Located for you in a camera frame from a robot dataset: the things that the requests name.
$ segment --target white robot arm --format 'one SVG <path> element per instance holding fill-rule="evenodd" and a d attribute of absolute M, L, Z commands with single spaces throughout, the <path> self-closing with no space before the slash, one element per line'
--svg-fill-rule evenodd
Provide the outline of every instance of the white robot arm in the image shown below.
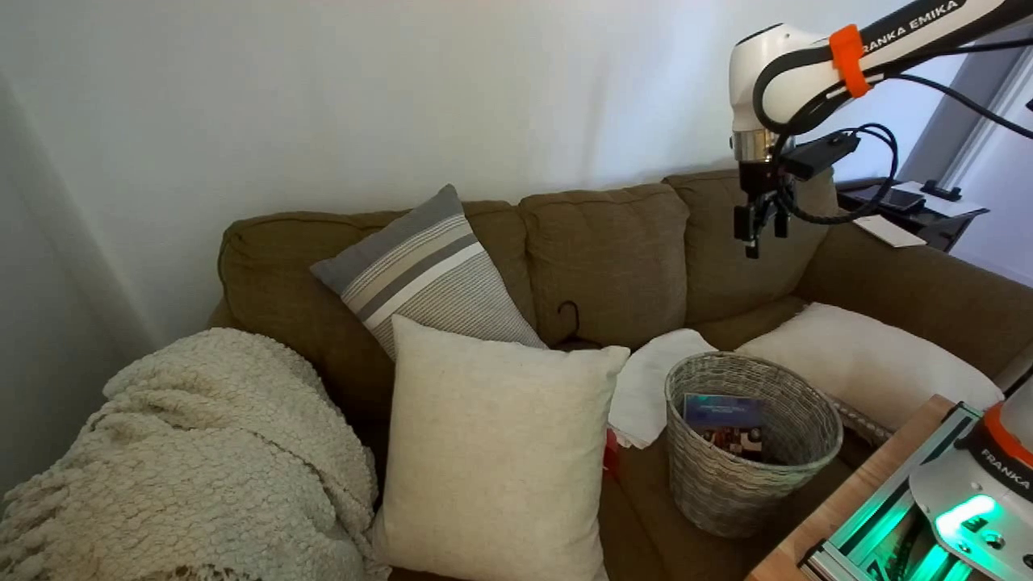
<path fill-rule="evenodd" d="M 784 188 L 787 173 L 787 159 L 782 154 L 790 136 L 818 129 L 884 76 L 957 51 L 1029 13 L 1033 0 L 918 0 L 864 29 L 844 25 L 831 39 L 790 25 L 746 36 L 731 64 L 734 148 L 739 188 L 750 197 L 750 206 L 737 213 L 737 234 L 746 252 L 757 252 L 755 239 L 770 206 L 782 217 L 782 230 L 784 210 L 794 210 L 784 201 L 779 204 L 779 188 Z M 819 148 L 818 159 L 844 159 L 854 148 L 854 136 L 831 136 Z"/>

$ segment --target striped pillow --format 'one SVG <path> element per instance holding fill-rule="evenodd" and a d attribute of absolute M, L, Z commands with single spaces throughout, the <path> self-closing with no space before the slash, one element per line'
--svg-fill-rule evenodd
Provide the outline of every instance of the striped pillow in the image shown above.
<path fill-rule="evenodd" d="M 314 274 L 378 334 L 395 359 L 389 317 L 424 327 L 542 344 L 463 213 L 454 188 L 372 232 Z"/>

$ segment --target cream blanket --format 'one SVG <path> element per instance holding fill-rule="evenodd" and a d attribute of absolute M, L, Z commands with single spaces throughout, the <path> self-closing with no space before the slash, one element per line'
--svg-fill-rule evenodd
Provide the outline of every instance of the cream blanket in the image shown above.
<path fill-rule="evenodd" d="M 0 576 L 388 576 L 372 459 L 300 355 L 208 330 L 102 393 L 2 495 Z"/>

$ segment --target woven basket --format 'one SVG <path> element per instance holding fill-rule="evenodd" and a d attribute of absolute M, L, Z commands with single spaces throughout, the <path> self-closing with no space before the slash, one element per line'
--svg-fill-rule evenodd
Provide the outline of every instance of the woven basket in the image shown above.
<path fill-rule="evenodd" d="M 698 434 L 678 412 L 680 396 L 693 389 L 762 399 L 762 438 L 779 464 L 739 459 Z M 678 511 L 711 534 L 757 531 L 839 445 L 837 407 L 779 364 L 708 351 L 668 377 L 668 488 Z"/>

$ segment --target brown couch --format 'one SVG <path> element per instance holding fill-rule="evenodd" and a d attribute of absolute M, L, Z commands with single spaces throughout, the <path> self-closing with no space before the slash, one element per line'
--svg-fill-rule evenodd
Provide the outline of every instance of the brown couch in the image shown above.
<path fill-rule="evenodd" d="M 831 204 L 831 181 L 799 188 L 804 204 Z M 502 272 L 521 313 L 550 344 L 641 344 L 678 327 L 734 348 L 794 317 L 807 300 L 839 303 L 903 327 L 1015 388 L 1033 364 L 1033 290 L 932 249 L 893 252 L 854 225 L 790 221 L 790 239 L 762 239 L 742 254 L 731 210 L 734 173 L 680 173 L 608 192 L 540 192 L 521 204 L 469 204 L 469 219 Z M 221 321 L 273 334 L 327 377 L 354 432 L 384 464 L 389 361 L 361 321 L 308 272 L 381 230 L 397 213 L 283 213 L 226 230 Z M 750 543 L 711 537 L 686 525 L 666 488 L 666 442 L 622 451 L 608 477 L 600 529 L 609 576 L 742 576 L 854 464 L 844 455 L 798 490 L 782 516 Z"/>

